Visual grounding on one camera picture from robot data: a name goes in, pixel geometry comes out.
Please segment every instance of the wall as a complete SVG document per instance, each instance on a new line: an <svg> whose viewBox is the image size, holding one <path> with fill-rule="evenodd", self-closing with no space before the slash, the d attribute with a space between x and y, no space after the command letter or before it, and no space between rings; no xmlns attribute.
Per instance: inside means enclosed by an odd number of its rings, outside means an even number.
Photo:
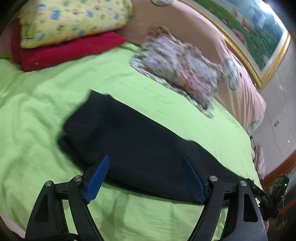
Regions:
<svg viewBox="0 0 296 241"><path fill-rule="evenodd" d="M253 138L264 150L266 170L270 173L296 150L295 40L291 40L281 65L259 93L267 106L264 120Z"/></svg>

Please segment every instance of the green bed sheet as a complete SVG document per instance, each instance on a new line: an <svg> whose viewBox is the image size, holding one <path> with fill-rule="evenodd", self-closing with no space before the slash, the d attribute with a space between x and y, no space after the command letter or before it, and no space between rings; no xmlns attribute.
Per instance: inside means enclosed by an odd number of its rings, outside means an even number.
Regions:
<svg viewBox="0 0 296 241"><path fill-rule="evenodd" d="M28 73L10 60L0 60L0 211L23 230L45 181L66 182L81 174L59 149L57 138L90 89L111 94L182 138L196 141L225 167L260 185L250 140L239 123L215 100L215 117L209 119L180 94L138 73L128 64L138 50L126 43ZM106 241L180 241L189 237L203 206L104 183L89 209ZM75 232L66 202L65 212ZM213 240L219 239L226 214L223 209Z"/></svg>

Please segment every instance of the blue gripper pad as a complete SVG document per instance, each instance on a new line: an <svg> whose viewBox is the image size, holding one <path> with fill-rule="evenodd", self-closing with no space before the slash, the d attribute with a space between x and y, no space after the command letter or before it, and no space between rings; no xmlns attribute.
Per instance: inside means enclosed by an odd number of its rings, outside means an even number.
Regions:
<svg viewBox="0 0 296 241"><path fill-rule="evenodd" d="M106 174L109 170L109 166L110 158L108 155L105 155L100 165L98 166L95 173L93 174L93 176L87 184L87 193L85 196L85 201L87 204L89 204L91 200L94 200L96 198L100 190L100 187L102 186L102 183L106 177Z"/></svg>
<svg viewBox="0 0 296 241"><path fill-rule="evenodd" d="M185 172L186 178L189 182L195 199L198 200L201 204L205 204L207 200L205 195L205 186L202 183L201 179L198 177L190 161L185 156L182 158L182 169Z"/></svg>

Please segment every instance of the folded black fabric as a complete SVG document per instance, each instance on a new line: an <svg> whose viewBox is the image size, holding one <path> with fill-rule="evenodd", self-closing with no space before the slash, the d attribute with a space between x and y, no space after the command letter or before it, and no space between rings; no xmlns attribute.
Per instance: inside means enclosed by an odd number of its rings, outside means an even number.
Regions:
<svg viewBox="0 0 296 241"><path fill-rule="evenodd" d="M106 153L110 156L107 176L113 184L132 191L197 202L181 166L188 153L209 175L230 183L242 179L199 144L182 139L110 95L92 91L67 120L64 131L59 145L76 165L85 170Z"/></svg>

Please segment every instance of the red towel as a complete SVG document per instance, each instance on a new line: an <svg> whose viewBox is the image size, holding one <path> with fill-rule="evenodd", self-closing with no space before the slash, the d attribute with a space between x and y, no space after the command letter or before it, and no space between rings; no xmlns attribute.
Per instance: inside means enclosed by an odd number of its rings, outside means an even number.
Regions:
<svg viewBox="0 0 296 241"><path fill-rule="evenodd" d="M69 42L34 49L20 47L20 25L12 37L12 56L23 71L44 69L87 55L99 54L123 44L126 40L115 32L85 36Z"/></svg>

